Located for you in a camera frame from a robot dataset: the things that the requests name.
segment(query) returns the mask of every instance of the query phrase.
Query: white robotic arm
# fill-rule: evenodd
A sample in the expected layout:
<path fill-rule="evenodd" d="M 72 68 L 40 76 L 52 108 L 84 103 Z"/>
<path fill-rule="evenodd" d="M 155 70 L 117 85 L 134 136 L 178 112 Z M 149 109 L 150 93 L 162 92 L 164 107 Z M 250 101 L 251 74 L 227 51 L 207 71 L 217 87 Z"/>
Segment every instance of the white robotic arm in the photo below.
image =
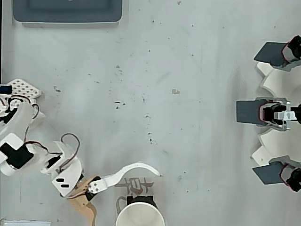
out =
<path fill-rule="evenodd" d="M 62 139 L 60 142 L 53 141 L 47 147 L 37 141 L 25 141 L 33 116 L 33 106 L 22 102 L 12 115 L 8 114 L 8 118 L 0 122 L 0 171 L 7 176 L 12 176 L 20 170 L 22 172 L 39 170 L 43 174 L 50 174 L 52 184 L 60 195 L 72 199 L 74 195 L 70 196 L 70 194 L 74 193 L 74 189 L 83 178 L 83 166 L 80 159 L 76 157 L 79 146 L 76 151 L 73 151 Z M 114 175 L 93 181 L 89 184 L 89 188 L 76 196 L 104 191 L 117 184 L 125 173 L 135 168 L 144 168 L 157 176 L 160 175 L 149 165 L 135 163 L 125 166 Z"/>

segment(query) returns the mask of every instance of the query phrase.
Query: red wire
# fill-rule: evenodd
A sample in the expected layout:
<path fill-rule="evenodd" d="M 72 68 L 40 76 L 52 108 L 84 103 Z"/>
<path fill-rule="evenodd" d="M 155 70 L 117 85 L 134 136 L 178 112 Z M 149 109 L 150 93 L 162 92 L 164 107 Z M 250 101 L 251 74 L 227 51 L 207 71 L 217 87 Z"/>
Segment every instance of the red wire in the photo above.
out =
<path fill-rule="evenodd" d="M 12 96 L 10 97 L 10 99 L 12 99 L 12 98 L 14 98 L 14 97 L 21 97 L 21 98 L 24 98 L 24 99 L 28 100 L 28 102 L 31 104 L 31 101 L 30 101 L 30 99 L 29 99 L 28 97 L 25 97 L 25 96 L 22 96 L 22 95 L 12 95 Z"/>
<path fill-rule="evenodd" d="M 0 101 L 1 101 L 2 105 L 5 106 L 5 103 L 1 98 L 0 98 Z"/>
<path fill-rule="evenodd" d="M 285 164 L 285 165 L 283 166 L 283 168 L 281 169 L 281 171 L 280 171 L 280 173 L 279 173 L 279 176 L 280 176 L 280 179 L 282 180 L 282 182 L 283 182 L 286 186 L 289 186 L 289 185 L 287 184 L 287 182 L 284 181 L 283 178 L 282 178 L 282 176 L 281 176 L 281 174 L 283 173 L 283 170 L 284 170 L 287 166 L 288 166 L 288 164 Z"/>
<path fill-rule="evenodd" d="M 74 155 L 73 155 L 70 159 L 68 159 L 67 161 L 65 161 L 65 162 L 60 166 L 60 171 L 62 171 L 62 167 L 64 167 L 64 166 L 67 165 L 68 163 L 70 163 L 70 162 L 75 158 L 75 156 L 76 156 L 77 153 L 79 152 L 79 147 L 80 147 L 80 140 L 79 140 L 79 138 L 78 138 L 75 134 L 73 134 L 73 133 L 65 133 L 65 134 L 63 134 L 62 137 L 61 137 L 61 142 L 62 142 L 62 143 L 64 143 L 63 138 L 64 138 L 65 136 L 67 136 L 67 135 L 73 136 L 73 137 L 77 140 L 78 145 L 77 145 L 77 148 L 76 148 L 76 150 L 75 150 Z"/>
<path fill-rule="evenodd" d="M 57 155 L 63 154 L 63 153 L 57 153 L 57 152 L 49 152 L 49 151 L 48 151 L 48 148 L 46 148 L 45 146 L 43 146 L 43 145 L 42 145 L 40 142 L 38 142 L 38 141 L 29 140 L 29 141 L 24 142 L 24 145 L 26 145 L 26 144 L 32 144 L 32 145 L 33 145 L 33 144 L 38 144 L 38 145 L 40 145 L 41 148 L 45 149 L 45 150 L 47 151 L 48 154 L 57 154 Z"/>

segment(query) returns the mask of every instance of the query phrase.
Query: paper cup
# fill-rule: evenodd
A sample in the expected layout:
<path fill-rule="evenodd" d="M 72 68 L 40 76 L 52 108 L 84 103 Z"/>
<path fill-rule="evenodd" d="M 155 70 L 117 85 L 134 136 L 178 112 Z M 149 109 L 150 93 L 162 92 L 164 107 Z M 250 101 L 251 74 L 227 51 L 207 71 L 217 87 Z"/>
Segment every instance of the paper cup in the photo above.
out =
<path fill-rule="evenodd" d="M 146 202 L 134 202 L 118 215 L 116 226 L 165 226 L 159 210 Z"/>

